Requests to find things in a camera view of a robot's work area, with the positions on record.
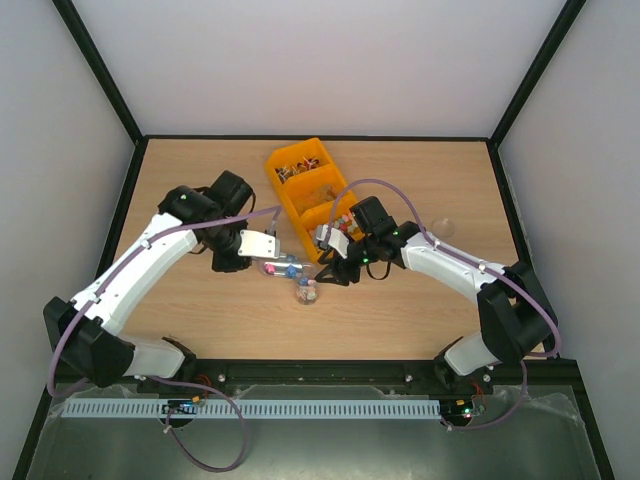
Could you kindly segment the clear glass jar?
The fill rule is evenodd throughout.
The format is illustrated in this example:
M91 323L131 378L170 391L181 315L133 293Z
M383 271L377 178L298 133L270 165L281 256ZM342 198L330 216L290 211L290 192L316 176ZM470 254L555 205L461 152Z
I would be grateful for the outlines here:
M294 279L294 297L302 305L311 305L319 298L314 274L302 274Z

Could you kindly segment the metal scoop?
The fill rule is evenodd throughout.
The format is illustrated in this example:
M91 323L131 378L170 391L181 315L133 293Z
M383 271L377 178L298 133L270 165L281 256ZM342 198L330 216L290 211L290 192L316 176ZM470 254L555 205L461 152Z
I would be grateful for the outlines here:
M314 265L303 262L294 255L283 254L277 259L260 259L258 268L267 276L293 280L309 277L314 270Z

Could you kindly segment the clear glass jar lid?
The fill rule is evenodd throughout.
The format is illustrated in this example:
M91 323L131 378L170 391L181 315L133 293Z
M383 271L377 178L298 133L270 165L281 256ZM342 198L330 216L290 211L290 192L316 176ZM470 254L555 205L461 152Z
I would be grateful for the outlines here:
M431 223L431 232L439 239L447 239L454 235L456 226L448 217L435 219Z

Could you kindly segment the yellow bin with lollipops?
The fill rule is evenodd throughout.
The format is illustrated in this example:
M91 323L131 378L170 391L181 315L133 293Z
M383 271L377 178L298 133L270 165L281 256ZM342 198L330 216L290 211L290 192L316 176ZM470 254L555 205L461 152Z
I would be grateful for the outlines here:
M280 194L293 180L333 164L322 141L312 137L274 150L264 168L275 192Z

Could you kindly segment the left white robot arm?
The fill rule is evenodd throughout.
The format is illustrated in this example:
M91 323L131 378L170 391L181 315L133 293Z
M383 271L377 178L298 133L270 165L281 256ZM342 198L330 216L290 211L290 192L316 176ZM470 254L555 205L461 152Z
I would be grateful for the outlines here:
M98 387L123 377L179 375L192 354L186 347L168 338L124 338L121 332L143 297L196 246L212 251L215 272L247 269L251 260L241 253L241 233L248 219L240 212L254 201L251 186L230 171L209 187L176 187L138 239L99 278L69 301L52 298L43 310L53 348L49 393L59 394L55 373L61 362Z

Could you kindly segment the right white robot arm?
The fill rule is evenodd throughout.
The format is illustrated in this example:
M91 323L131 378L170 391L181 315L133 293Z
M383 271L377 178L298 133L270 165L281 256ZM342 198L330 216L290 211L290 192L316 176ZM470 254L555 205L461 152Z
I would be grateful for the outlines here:
M434 376L443 389L460 390L490 365L516 365L540 344L558 346L557 318L527 263L486 262L429 236L414 221L397 224L375 196L350 213L360 239L328 224L312 234L322 252L317 282L356 284L362 270L383 262L435 279L477 307L478 332L453 341L434 359Z

